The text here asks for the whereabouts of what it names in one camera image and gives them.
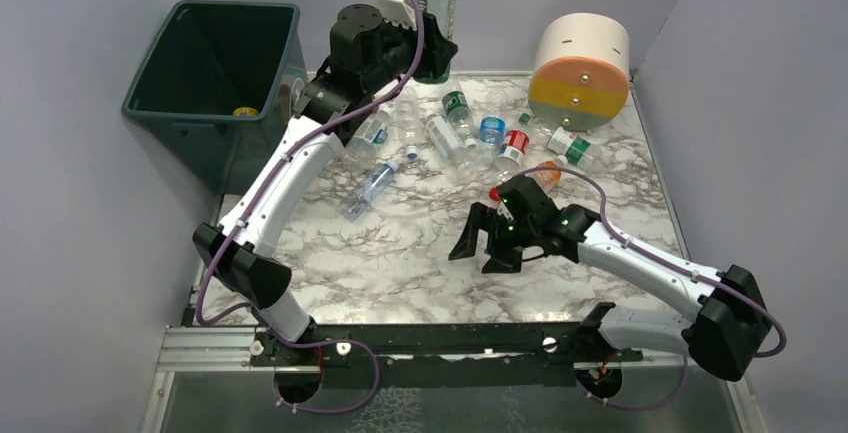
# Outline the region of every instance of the red label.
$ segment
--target red label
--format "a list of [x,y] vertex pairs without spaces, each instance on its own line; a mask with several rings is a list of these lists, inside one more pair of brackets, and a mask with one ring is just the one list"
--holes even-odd
[[512,130],[507,135],[509,135],[509,143],[507,143],[509,146],[521,150],[522,153],[526,153],[527,144],[530,143],[530,138],[527,135],[518,130]]

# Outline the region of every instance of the white cylinder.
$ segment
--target white cylinder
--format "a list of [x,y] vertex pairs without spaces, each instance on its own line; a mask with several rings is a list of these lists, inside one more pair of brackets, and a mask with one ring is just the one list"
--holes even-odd
[[544,121],[588,130],[610,121],[629,93],[630,40],[617,21],[573,13],[542,34],[528,100]]

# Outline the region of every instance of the marble surface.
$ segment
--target marble surface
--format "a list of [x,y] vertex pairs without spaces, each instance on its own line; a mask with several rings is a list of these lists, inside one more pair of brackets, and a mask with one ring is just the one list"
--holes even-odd
[[[505,89],[512,100],[504,115],[508,124],[528,111],[529,78],[461,79],[478,125],[486,94],[492,88]],[[442,111],[436,87],[411,85],[422,101],[423,116]],[[402,158],[403,148],[395,132],[390,130],[389,135],[380,158]],[[600,145],[608,167],[593,176],[609,195],[610,220],[628,233],[679,255],[632,98],[613,121],[584,136]],[[357,222],[348,222],[337,208],[360,176],[344,171],[338,161],[321,173],[294,212],[275,258],[294,271],[294,295],[318,322],[564,321],[581,319],[599,301],[665,308],[656,298],[611,274],[564,258],[526,263],[518,274],[483,275],[480,269],[487,256],[483,253],[486,234],[482,232],[475,258],[448,261],[469,206],[487,201],[495,172],[458,178],[429,141],[419,148],[420,160],[404,164],[396,183]],[[529,168],[551,158],[542,145],[531,144],[524,166]],[[595,190],[566,175],[551,196],[559,206],[579,203],[598,208]],[[225,197],[223,211],[237,201],[238,197]],[[239,297],[213,279],[206,301],[204,311],[210,316],[239,301]],[[247,311],[222,321],[230,325],[255,323]]]

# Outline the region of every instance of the trash bin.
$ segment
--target trash bin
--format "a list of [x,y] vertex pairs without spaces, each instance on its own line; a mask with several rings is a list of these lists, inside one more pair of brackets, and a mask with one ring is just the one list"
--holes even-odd
[[279,145],[306,81],[299,16],[289,4],[177,3],[124,114],[213,192],[245,193]]

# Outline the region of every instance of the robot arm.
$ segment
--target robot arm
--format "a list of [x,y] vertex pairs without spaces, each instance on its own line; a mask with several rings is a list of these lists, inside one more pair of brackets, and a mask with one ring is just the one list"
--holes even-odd
[[[296,151],[292,146],[317,128],[369,103],[409,68],[424,31],[424,49],[413,78],[441,76],[456,54],[432,15],[414,21],[409,0],[375,0],[342,9],[330,30],[330,56],[303,89],[280,145],[259,177],[220,222],[201,224],[193,241],[207,267],[224,246],[214,274],[244,296],[262,319],[289,341],[297,341],[311,318],[289,292],[291,270],[272,258],[283,228],[303,194],[350,140],[367,115],[341,123]],[[250,219],[245,211],[254,203]]]
[[726,272],[697,265],[638,240],[622,244],[610,235],[600,216],[579,205],[557,208],[536,182],[517,176],[498,187],[507,210],[500,214],[475,203],[450,260],[476,254],[477,232],[488,233],[491,259],[483,273],[517,273],[525,248],[541,247],[544,256],[559,255],[608,271],[655,295],[678,313],[630,310],[599,305],[584,321],[596,330],[593,345],[613,352],[649,348],[688,353],[709,373],[729,381],[742,377],[771,325],[725,288],[694,281],[635,251],[647,250],[671,264],[697,271],[765,307],[753,275],[738,266]]

